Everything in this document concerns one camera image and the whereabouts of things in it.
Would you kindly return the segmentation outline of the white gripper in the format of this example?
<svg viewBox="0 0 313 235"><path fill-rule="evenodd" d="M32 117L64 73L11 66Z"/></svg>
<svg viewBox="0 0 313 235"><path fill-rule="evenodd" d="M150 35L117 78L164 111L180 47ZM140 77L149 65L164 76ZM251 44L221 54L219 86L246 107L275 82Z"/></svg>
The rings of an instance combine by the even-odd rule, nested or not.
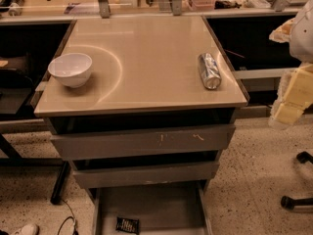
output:
<svg viewBox="0 0 313 235"><path fill-rule="evenodd" d="M281 76L277 99L274 101L269 125L284 130L294 125L313 104L313 65L302 64Z"/></svg>

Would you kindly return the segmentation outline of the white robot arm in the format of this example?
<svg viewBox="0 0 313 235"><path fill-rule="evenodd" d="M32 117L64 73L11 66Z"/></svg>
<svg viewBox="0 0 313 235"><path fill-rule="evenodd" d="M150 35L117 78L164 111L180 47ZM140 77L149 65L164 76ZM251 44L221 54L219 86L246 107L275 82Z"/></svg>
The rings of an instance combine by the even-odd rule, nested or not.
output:
<svg viewBox="0 0 313 235"><path fill-rule="evenodd" d="M313 105L313 0L309 0L293 19L273 30L269 39L288 42L291 56L301 61L297 69L282 75L270 112L269 125L286 129Z"/></svg>

